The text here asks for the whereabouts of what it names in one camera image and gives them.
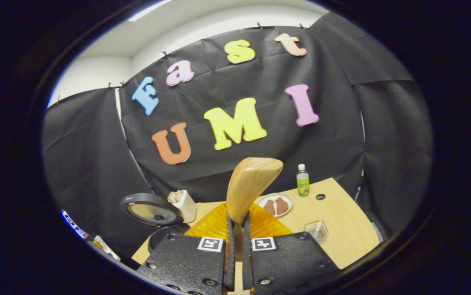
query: brown food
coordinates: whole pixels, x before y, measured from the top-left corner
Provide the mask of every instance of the brown food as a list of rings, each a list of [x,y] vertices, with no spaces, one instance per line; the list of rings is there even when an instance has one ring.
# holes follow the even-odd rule
[[[275,209],[273,209],[273,201],[272,200],[268,200],[266,202],[266,205],[263,207],[263,209],[268,211],[268,213],[270,213],[271,215],[275,215]]]
[[[277,203],[277,215],[281,215],[288,210],[288,203],[286,203],[281,197],[277,198],[275,202]]]

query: green bottle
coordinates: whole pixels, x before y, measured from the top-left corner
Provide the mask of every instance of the green bottle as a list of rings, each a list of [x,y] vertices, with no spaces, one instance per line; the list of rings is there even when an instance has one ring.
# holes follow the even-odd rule
[[[308,186],[310,185],[310,180],[308,177],[308,172],[305,170],[304,164],[299,164],[297,166],[299,172],[297,172],[297,189],[299,189],[299,195],[306,197],[308,196]]]

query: wooden table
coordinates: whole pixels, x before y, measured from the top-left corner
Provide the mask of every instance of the wooden table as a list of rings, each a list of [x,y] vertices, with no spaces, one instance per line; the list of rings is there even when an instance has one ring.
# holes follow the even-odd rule
[[[334,179],[310,184],[310,193],[306,197],[299,196],[297,188],[282,193],[290,196],[294,204],[290,212],[278,220],[293,233],[303,231],[307,223],[323,220],[328,230],[328,237],[321,246],[340,269],[355,262],[379,244],[378,235],[368,217]],[[325,194],[325,199],[317,200],[317,194]],[[222,203],[200,203],[195,220],[188,224],[193,226]],[[147,239],[132,259],[142,264],[148,257]],[[236,290],[242,290],[241,263],[236,263],[235,273]],[[228,294],[249,293],[246,290]]]

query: plate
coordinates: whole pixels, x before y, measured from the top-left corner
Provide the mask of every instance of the plate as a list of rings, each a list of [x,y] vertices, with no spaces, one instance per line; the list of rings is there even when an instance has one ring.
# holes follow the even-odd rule
[[[292,206],[294,205],[294,202],[292,201],[292,198],[290,198],[289,195],[282,194],[282,193],[269,194],[269,195],[261,197],[256,202],[256,204],[259,207],[263,208],[266,205],[266,203],[268,202],[268,200],[272,200],[273,201],[273,209],[275,209],[275,211],[277,212],[277,202],[276,202],[276,200],[279,197],[281,197],[286,202],[286,204],[288,205],[288,209],[284,213],[273,215],[275,218],[280,218],[280,217],[286,215],[286,213],[290,212],[290,210],[292,209]]]

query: white container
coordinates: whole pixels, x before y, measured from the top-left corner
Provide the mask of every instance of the white container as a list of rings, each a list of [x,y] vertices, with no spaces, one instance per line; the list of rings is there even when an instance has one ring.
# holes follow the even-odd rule
[[[197,204],[193,201],[192,197],[188,194],[188,191],[177,191],[176,193],[177,203],[172,204],[181,210],[182,218],[184,223],[189,223],[195,220],[197,212]]]

